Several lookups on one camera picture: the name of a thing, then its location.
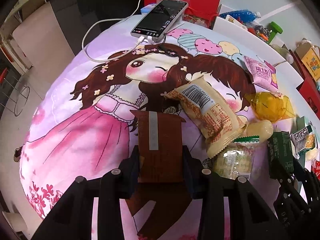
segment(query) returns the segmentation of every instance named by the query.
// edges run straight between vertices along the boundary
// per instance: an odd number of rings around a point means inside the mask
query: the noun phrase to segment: pink wrapper
[[[252,75],[252,84],[256,84],[271,92],[278,91],[276,69],[265,61],[265,64],[244,56],[244,62]]]

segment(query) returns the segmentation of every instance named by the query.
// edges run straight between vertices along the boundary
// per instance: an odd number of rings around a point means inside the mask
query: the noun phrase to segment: green zipper seal
[[[258,143],[259,142],[259,136],[248,136],[248,137],[241,137],[233,140],[232,142],[235,143]]]

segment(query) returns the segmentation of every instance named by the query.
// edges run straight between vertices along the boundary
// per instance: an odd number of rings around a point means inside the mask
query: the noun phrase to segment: screw
[[[243,176],[239,176],[238,177],[238,181],[241,182],[241,183],[245,183],[247,181],[247,179]]]
[[[204,175],[210,175],[211,174],[211,170],[210,169],[202,169],[202,173],[204,174]]]
[[[119,170],[119,169],[113,169],[112,171],[111,171],[111,174],[112,175],[118,175],[118,174],[120,174],[121,173],[121,170]]]
[[[84,181],[84,177],[83,176],[78,176],[75,179],[76,183],[81,183],[82,181]]]

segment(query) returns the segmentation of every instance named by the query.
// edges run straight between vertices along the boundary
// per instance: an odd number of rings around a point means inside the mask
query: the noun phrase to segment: beige snack bag
[[[201,130],[206,138],[209,158],[238,138],[246,127],[225,99],[203,77],[178,87],[165,96],[179,100],[186,114]]]

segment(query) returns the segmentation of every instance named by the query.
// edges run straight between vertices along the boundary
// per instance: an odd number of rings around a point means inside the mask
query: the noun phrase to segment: red cable
[[[211,16],[211,17],[210,17],[210,21],[212,20],[213,17],[219,16],[219,14],[217,14],[217,13],[204,13],[204,12],[199,12],[199,11],[191,8],[190,6],[188,6],[188,8],[189,8],[191,11],[193,11],[193,12],[210,15],[210,16]]]

